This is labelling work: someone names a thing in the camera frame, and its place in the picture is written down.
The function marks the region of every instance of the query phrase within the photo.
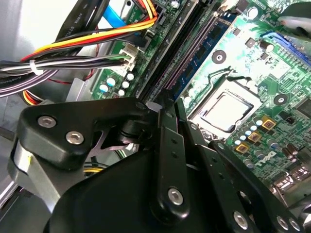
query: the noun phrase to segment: blue connector slot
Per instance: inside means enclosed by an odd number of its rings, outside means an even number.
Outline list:
[[[126,26],[126,23],[124,23],[120,16],[111,8],[111,6],[107,7],[103,17],[113,28],[120,28]]]
[[[305,64],[311,66],[311,62],[308,59],[306,55],[301,53],[299,50],[297,50],[294,45],[288,41],[286,38],[284,38],[281,34],[275,33],[275,32],[267,32],[263,35],[261,35],[262,38],[270,38],[277,43],[279,43],[282,47],[286,48],[289,50],[291,53],[293,53],[295,56],[297,56],[302,62]]]

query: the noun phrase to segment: cpu socket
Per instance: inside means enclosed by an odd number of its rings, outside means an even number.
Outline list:
[[[262,105],[259,96],[238,81],[220,78],[189,119],[212,134],[228,138]]]

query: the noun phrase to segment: cable tie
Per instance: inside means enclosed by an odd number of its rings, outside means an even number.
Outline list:
[[[37,69],[37,66],[35,65],[35,60],[30,60],[29,61],[30,69],[35,75],[42,75],[44,70],[39,70]]]

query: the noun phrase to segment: bolt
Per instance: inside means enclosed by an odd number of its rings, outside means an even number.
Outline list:
[[[56,120],[50,116],[41,116],[38,119],[38,124],[44,128],[53,128],[56,125]]]
[[[300,226],[295,222],[295,220],[290,218],[289,221],[290,221],[290,224],[292,225],[292,227],[295,228],[295,230],[300,231]]]
[[[223,146],[222,143],[219,142],[219,143],[217,143],[217,145],[219,146],[220,149],[225,149],[225,147]]]
[[[239,211],[235,211],[233,213],[233,217],[235,222],[243,229],[246,230],[248,228],[248,223],[245,219],[245,217],[239,212]]]
[[[141,102],[136,102],[136,107],[141,109],[141,110],[145,110],[146,109],[146,106],[143,103],[141,103]]]
[[[198,127],[195,125],[195,124],[191,124],[191,128],[193,128],[194,130],[197,130],[198,129]]]
[[[66,134],[66,139],[70,144],[80,145],[84,141],[84,137],[81,133],[76,131],[71,131]]]
[[[169,189],[169,199],[174,205],[181,205],[184,202],[183,195],[175,188]]]
[[[280,216],[276,217],[277,222],[280,224],[280,226],[284,229],[284,230],[288,230],[288,225],[287,223],[284,221],[284,219],[282,219]]]

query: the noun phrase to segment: motherboard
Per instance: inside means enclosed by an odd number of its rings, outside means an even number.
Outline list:
[[[311,170],[311,47],[309,25],[303,37],[290,30],[301,28],[297,2],[155,0],[146,46],[115,42],[112,53],[133,61],[104,69],[93,98],[153,101],[171,90],[207,141],[223,140],[267,186],[286,190]],[[127,23],[145,16],[134,6]]]

